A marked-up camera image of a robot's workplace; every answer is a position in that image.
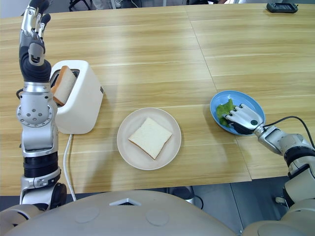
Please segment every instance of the table surface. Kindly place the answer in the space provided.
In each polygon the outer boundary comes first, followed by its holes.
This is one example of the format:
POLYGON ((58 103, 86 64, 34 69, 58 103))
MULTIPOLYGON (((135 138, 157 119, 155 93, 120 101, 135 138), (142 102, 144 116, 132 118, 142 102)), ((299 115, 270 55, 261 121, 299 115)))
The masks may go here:
MULTIPOLYGON (((301 117, 315 130, 315 5, 271 14, 265 4, 194 5, 52 14, 46 58, 90 63, 105 90, 94 129, 75 135, 69 169, 76 193, 250 181, 287 173, 282 156, 256 137, 235 136, 212 119, 209 102, 238 90, 263 107, 267 122, 301 117), (123 119, 144 107, 169 112, 182 146, 167 166, 142 171, 117 150, 123 119)), ((20 193, 23 159, 15 91, 22 18, 2 19, 0 130, 1 195, 20 193)), ((279 124, 301 133, 295 120, 279 124)), ((60 134, 59 165, 67 135, 60 134)))

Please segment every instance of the round plate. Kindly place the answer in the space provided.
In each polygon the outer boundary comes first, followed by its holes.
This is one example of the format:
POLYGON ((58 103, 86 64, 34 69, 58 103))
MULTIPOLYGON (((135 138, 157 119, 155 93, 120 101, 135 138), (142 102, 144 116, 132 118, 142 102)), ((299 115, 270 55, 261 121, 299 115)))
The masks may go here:
POLYGON ((127 116, 117 133, 117 147, 120 155, 131 166, 141 170, 156 170, 170 163, 177 155, 182 142, 181 130, 176 120, 166 111, 158 108, 142 108, 127 116), (150 117, 172 133, 156 160, 153 160, 128 138, 150 117))
POLYGON ((226 131, 232 134, 244 135, 244 134, 239 134, 238 132, 236 132, 236 130, 232 126, 228 128, 224 125, 221 125, 219 122, 219 118, 217 117, 216 110, 217 110, 218 105, 227 103, 230 98, 232 98, 234 105, 239 106, 241 103, 244 103, 253 111, 257 112, 262 117, 263 122, 265 122, 265 113, 262 107, 252 97, 239 91, 226 90, 226 91, 222 91, 214 95, 210 102, 211 115, 213 119, 216 121, 216 123, 219 126, 221 126, 221 128, 225 129, 226 131))

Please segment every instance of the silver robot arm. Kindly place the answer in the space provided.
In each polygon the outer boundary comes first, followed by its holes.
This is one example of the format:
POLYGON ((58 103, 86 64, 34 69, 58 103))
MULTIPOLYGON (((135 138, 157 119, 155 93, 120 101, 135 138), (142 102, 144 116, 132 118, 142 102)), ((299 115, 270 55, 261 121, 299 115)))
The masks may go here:
POLYGON ((24 77, 17 118, 22 125, 24 175, 20 204, 37 204, 48 210, 65 204, 66 186, 58 183, 57 106, 50 90, 51 65, 45 60, 43 41, 50 15, 43 15, 46 0, 32 0, 25 10, 20 33, 19 61, 24 77))
POLYGON ((254 133, 270 151, 284 156, 290 178, 283 188, 288 206, 315 198, 315 149, 302 135, 287 134, 275 126, 265 125, 263 119, 245 104, 223 116, 237 132, 254 133))

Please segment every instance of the green lettuce leaf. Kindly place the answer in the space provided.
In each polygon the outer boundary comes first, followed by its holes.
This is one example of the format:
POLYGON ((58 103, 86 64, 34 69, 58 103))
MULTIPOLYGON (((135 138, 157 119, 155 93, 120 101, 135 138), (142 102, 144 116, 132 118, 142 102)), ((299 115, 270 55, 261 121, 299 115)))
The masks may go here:
POLYGON ((219 118, 219 122, 221 125, 229 127, 227 120, 222 115, 228 114, 228 112, 233 110, 234 107, 235 106, 233 105, 232 98, 230 98, 227 103, 218 105, 216 114, 217 114, 217 117, 219 118))

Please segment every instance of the beige plate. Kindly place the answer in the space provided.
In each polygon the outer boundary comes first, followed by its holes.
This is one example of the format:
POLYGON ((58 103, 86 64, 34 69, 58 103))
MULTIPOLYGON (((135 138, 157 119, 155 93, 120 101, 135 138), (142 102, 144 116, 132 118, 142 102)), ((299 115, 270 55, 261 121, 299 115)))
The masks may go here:
POLYGON ((181 130, 176 120, 169 113, 158 108, 142 108, 131 113, 124 119, 117 133, 117 147, 123 159, 131 166, 146 171, 156 170, 170 163, 177 155, 181 141, 181 130), (128 140, 147 117, 172 133, 156 160, 128 140))

